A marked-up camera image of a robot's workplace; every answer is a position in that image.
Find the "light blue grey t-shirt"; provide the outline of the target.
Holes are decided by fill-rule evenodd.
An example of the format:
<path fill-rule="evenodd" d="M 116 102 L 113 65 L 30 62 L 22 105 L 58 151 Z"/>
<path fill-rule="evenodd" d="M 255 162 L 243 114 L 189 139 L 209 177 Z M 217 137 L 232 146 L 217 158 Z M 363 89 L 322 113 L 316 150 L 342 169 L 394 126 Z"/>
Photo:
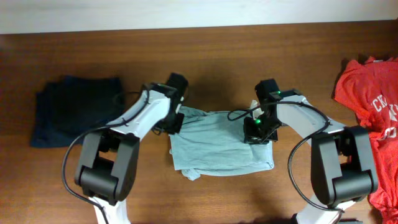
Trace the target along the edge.
<path fill-rule="evenodd" d="M 274 168 L 272 143 L 244 142 L 243 120 L 229 121 L 227 111 L 183 106 L 183 124 L 170 135 L 174 169 L 194 181 L 201 175 L 235 176 Z"/>

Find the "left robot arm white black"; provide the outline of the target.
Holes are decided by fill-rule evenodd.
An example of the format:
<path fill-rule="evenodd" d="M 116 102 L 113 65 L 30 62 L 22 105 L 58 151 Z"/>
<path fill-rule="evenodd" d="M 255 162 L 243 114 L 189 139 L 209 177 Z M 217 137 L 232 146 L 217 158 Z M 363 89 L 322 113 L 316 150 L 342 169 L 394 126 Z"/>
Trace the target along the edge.
<path fill-rule="evenodd" d="M 187 79 L 171 73 L 166 83 L 145 85 L 139 99 L 120 117 L 87 131 L 74 181 L 78 196 L 94 206 L 98 223 L 129 223 L 126 198 L 136 178 L 140 142 L 153 130 L 176 134 Z"/>

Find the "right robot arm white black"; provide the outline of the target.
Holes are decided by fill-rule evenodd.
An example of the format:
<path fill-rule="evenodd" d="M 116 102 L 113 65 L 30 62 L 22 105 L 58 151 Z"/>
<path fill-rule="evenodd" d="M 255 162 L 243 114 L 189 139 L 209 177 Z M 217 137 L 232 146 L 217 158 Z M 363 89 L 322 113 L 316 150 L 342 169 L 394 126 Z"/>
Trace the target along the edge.
<path fill-rule="evenodd" d="M 342 223 L 344 211 L 378 188 L 378 177 L 368 131 L 336 122 L 312 106 L 296 89 L 282 91 L 273 79 L 255 86 L 259 104 L 244 119 L 244 141 L 263 145 L 278 140 L 277 130 L 292 128 L 302 137 L 288 158 L 304 143 L 311 147 L 310 178 L 314 192 L 292 223 Z"/>

